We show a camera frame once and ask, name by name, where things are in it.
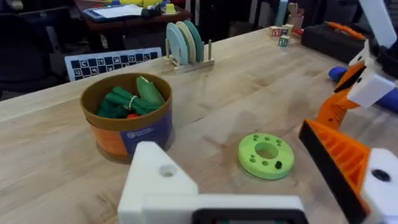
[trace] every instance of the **light blue plate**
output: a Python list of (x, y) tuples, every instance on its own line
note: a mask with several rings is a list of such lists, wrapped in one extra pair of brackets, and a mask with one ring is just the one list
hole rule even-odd
[(193, 25), (191, 21), (184, 21), (185, 25), (188, 27), (189, 31), (192, 34), (193, 40), (195, 41), (195, 48), (197, 50), (197, 61), (202, 62), (203, 61), (203, 42), (201, 41), (200, 34)]
[(188, 49), (178, 27), (169, 22), (166, 27), (166, 37), (169, 40), (170, 50), (174, 58), (181, 65), (188, 65)]

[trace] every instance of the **black and white checkerboard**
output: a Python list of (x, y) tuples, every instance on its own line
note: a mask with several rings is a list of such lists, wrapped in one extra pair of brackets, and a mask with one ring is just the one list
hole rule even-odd
[(65, 64), (67, 65), (70, 81), (75, 81), (161, 56), (162, 49), (160, 47), (153, 47), (148, 49), (67, 56), (65, 57)]

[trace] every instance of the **orange 3d-printed part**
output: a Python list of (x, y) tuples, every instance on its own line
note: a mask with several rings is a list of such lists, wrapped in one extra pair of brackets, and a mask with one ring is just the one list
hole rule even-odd
[(370, 209), (361, 197), (370, 149), (338, 132), (348, 109), (359, 107), (347, 94), (364, 70), (364, 62), (351, 66), (335, 94), (321, 106), (315, 121), (306, 120), (300, 139), (328, 183), (349, 223), (361, 223)]
[(369, 148), (333, 128), (309, 120), (303, 123), (300, 139), (349, 223), (362, 223), (370, 211), (361, 197)]

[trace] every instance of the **beige plate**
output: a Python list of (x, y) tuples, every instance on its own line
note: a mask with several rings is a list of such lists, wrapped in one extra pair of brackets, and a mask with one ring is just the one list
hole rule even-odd
[(193, 40), (191, 32), (189, 31), (187, 25), (185, 25), (181, 21), (178, 21), (175, 25), (180, 29), (182, 36), (185, 39), (185, 43), (187, 43), (189, 63), (196, 62), (197, 51), (195, 48), (195, 41)]

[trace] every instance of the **green donut-shaped part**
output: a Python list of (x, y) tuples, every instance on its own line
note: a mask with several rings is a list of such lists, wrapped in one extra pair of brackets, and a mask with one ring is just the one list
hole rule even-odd
[(285, 177), (294, 164), (290, 146), (271, 134), (254, 133), (239, 143), (238, 159), (252, 175), (263, 179)]

